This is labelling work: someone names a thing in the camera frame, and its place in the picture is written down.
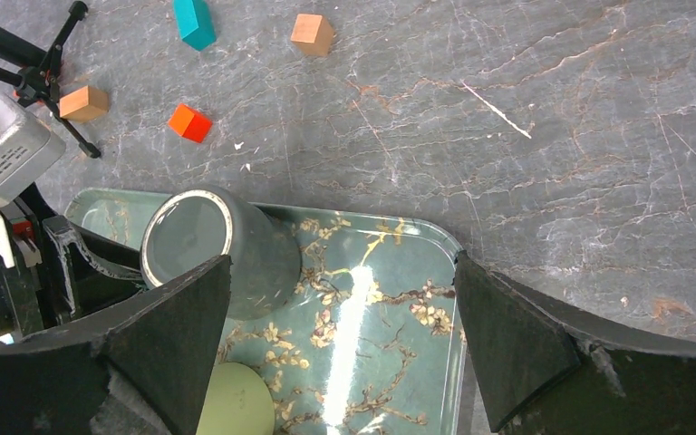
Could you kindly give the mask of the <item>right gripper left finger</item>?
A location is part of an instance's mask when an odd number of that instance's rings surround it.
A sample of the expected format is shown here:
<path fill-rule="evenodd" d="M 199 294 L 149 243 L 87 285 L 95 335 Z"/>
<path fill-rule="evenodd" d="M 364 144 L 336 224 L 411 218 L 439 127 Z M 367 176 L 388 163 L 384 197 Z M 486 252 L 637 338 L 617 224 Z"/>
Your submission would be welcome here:
<path fill-rule="evenodd" d="M 193 434 L 230 300 L 228 256 L 0 344 L 0 434 Z"/>

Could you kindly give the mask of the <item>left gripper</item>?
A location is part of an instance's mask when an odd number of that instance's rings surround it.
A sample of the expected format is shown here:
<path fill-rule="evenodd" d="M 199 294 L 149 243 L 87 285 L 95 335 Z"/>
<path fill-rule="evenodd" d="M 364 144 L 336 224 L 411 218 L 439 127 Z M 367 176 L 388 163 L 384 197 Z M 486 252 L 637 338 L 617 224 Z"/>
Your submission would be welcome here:
<path fill-rule="evenodd" d="M 0 218 L 14 260 L 0 255 L 0 337 L 20 341 L 147 289 L 137 250 L 56 216 L 34 183 Z"/>

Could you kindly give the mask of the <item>dark teal mug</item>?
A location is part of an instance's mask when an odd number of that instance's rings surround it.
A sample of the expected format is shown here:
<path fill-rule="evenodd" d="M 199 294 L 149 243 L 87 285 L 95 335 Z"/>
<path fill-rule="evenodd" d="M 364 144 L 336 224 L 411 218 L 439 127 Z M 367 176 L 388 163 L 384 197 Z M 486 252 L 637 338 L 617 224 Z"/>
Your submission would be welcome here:
<path fill-rule="evenodd" d="M 141 272 L 157 287 L 218 255 L 231 260 L 228 317 L 261 318 L 294 295 L 302 261 L 291 229 L 218 186 L 189 188 L 159 206 L 142 239 Z"/>

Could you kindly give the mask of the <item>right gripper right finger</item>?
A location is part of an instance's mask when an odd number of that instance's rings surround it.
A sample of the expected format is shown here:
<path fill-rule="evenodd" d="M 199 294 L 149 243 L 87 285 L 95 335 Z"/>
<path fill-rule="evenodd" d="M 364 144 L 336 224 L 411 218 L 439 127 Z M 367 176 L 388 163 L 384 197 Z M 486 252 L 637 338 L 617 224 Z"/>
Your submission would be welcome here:
<path fill-rule="evenodd" d="M 696 434 L 696 342 L 608 320 L 455 258 L 454 287 L 497 434 Z"/>

